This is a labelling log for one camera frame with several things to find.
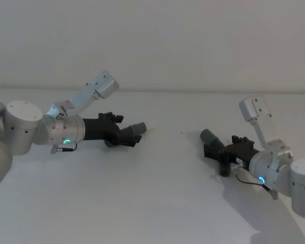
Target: black cable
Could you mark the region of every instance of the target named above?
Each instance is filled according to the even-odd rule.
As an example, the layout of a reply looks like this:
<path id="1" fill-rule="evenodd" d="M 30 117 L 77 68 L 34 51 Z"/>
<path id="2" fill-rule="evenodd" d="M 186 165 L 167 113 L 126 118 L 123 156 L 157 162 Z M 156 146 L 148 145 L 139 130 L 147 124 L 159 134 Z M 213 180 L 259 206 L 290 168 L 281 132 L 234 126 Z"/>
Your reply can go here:
<path id="1" fill-rule="evenodd" d="M 77 150 L 77 147 L 78 147 L 78 144 L 77 144 L 77 143 L 76 143 L 76 147 L 75 147 L 75 148 L 63 147 L 63 148 L 62 148 L 62 152 L 65 152 L 65 151 L 75 151 L 75 150 Z"/>
<path id="2" fill-rule="evenodd" d="M 235 173 L 235 176 L 236 176 L 236 179 L 237 179 L 239 182 L 241 182 L 241 183 L 248 184 L 248 185 L 255 185 L 255 186 L 263 187 L 267 192 L 271 190 L 271 189 L 270 189 L 269 187 L 267 187 L 265 184 L 259 184 L 259 183 L 253 183 L 253 182 L 243 181 L 243 180 L 241 180 L 240 178 L 238 178 L 237 173 Z"/>

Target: robotic arm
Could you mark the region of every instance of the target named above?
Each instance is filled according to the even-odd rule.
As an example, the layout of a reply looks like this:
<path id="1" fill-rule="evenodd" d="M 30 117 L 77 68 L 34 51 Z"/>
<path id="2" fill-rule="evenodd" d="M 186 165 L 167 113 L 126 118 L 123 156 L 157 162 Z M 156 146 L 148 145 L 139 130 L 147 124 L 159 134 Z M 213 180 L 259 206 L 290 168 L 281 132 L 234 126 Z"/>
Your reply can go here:
<path id="1" fill-rule="evenodd" d="M 44 115 L 29 102 L 13 101 L 7 106 L 0 102 L 0 182 L 11 167 L 13 155 L 26 154 L 33 143 L 53 145 L 53 154 L 74 151 L 59 145 L 77 145 L 83 140 L 105 140 L 113 146 L 134 147 L 141 139 L 140 134 L 146 131 L 143 123 L 120 130 L 116 123 L 122 122 L 121 115 L 99 113 L 97 119 L 78 115 L 95 100 L 105 99 L 117 89 L 118 83 L 103 71 L 73 99 L 54 103 Z"/>
<path id="2" fill-rule="evenodd" d="M 247 137 L 232 136 L 233 144 L 224 146 L 212 132 L 204 130 L 201 139 L 205 157 L 218 160 L 223 177 L 230 175 L 231 163 L 236 164 L 236 172 L 239 168 L 249 171 L 273 199 L 278 198 L 278 192 L 291 197 L 293 210 L 305 217 L 305 159 L 294 161 L 291 149 L 276 135 L 263 97 L 244 99 L 239 106 L 265 151 L 254 149 L 254 142 Z"/>

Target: green led light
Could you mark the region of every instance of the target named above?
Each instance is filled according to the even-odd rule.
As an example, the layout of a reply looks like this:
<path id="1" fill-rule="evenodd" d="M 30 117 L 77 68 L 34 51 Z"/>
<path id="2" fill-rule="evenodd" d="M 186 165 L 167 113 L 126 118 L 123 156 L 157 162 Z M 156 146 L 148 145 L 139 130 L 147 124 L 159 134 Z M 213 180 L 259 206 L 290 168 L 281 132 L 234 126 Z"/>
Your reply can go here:
<path id="1" fill-rule="evenodd" d="M 265 179 L 262 176 L 259 177 L 259 181 L 261 181 L 263 184 L 265 184 Z"/>
<path id="2" fill-rule="evenodd" d="M 70 144 L 70 140 L 69 139 L 67 139 L 67 140 L 65 140 L 64 142 L 63 142 L 63 144 Z"/>

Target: gray cylinder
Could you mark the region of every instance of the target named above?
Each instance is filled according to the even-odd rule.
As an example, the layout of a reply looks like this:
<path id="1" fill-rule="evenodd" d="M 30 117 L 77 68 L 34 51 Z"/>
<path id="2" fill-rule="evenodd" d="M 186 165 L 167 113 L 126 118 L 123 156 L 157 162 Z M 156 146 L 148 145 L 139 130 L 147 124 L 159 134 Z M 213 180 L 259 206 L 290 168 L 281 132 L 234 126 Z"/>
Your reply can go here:
<path id="1" fill-rule="evenodd" d="M 141 135 L 147 131 L 147 127 L 144 122 L 129 126 L 129 128 L 132 130 L 132 134 L 134 136 Z"/>
<path id="2" fill-rule="evenodd" d="M 201 132 L 200 138 L 204 144 L 214 149 L 222 150 L 225 147 L 219 138 L 208 129 L 205 129 Z"/>

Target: white surface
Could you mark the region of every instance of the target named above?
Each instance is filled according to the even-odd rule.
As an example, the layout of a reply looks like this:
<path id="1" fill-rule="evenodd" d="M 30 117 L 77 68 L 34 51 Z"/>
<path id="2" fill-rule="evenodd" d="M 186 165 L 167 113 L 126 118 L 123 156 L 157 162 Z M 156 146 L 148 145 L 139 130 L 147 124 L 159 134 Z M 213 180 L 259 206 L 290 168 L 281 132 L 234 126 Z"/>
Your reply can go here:
<path id="1" fill-rule="evenodd" d="M 0 90 L 47 111 L 74 92 Z M 154 129 L 135 148 L 81 143 L 75 153 L 51 155 L 33 146 L 15 157 L 0 184 L 0 244 L 25 243 L 305 243 L 305 219 L 290 199 L 273 201 L 260 188 L 220 178 L 203 157 L 199 134 L 209 128 L 224 143 L 248 136 L 261 149 L 238 103 L 245 95 L 116 92 L 83 113 L 113 111 L 123 127 Z M 305 157 L 305 95 L 266 96 L 281 139 Z"/>
<path id="2" fill-rule="evenodd" d="M 0 0 L 0 86 L 305 92 L 305 0 Z"/>

